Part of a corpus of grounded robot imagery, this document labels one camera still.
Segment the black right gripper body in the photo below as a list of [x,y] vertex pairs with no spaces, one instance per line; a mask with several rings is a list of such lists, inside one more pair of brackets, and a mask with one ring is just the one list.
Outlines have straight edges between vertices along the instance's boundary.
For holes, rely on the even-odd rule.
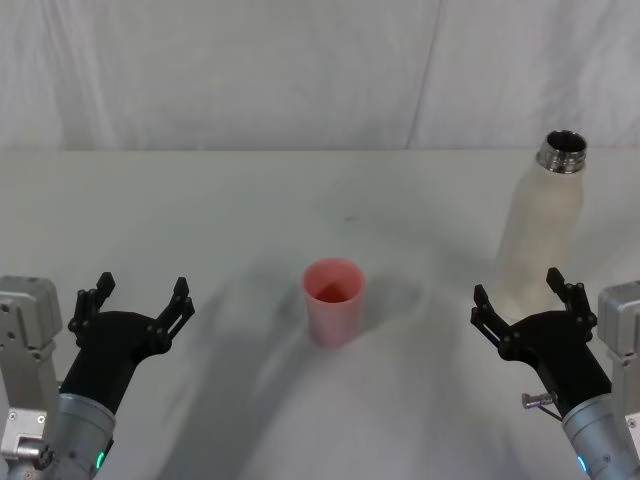
[[533,368],[564,417],[583,402],[611,392],[611,381],[588,346],[596,325],[594,315],[531,315],[503,334],[503,358]]

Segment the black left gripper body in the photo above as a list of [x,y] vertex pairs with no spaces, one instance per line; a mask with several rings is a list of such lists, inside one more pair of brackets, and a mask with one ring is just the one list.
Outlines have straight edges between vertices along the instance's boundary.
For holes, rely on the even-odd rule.
[[137,366],[169,350],[167,329],[134,312],[102,312],[74,318],[69,330],[79,352],[62,382],[62,393],[91,399],[115,414]]

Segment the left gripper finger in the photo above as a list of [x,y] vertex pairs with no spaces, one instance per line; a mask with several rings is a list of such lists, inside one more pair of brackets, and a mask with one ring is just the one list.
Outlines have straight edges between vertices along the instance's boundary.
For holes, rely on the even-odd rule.
[[179,277],[174,285],[168,305],[148,326],[152,353],[166,353],[173,339],[194,315],[195,308],[189,296],[189,286],[185,277]]
[[100,312],[115,286],[112,273],[103,272],[94,288],[77,292],[74,314],[68,323],[68,330],[75,336],[77,346],[83,344],[83,337],[89,330],[91,318]]

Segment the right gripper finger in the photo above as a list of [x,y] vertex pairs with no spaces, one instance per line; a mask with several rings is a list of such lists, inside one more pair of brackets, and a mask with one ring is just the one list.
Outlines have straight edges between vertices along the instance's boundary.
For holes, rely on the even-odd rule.
[[556,267],[548,269],[546,282],[564,304],[565,310],[572,315],[576,325],[584,330],[585,341],[591,341],[593,339],[592,330],[597,326],[597,317],[591,309],[584,284],[566,282]]
[[474,287],[473,300],[471,324],[496,348],[501,358],[517,358],[520,333],[495,312],[481,284]]

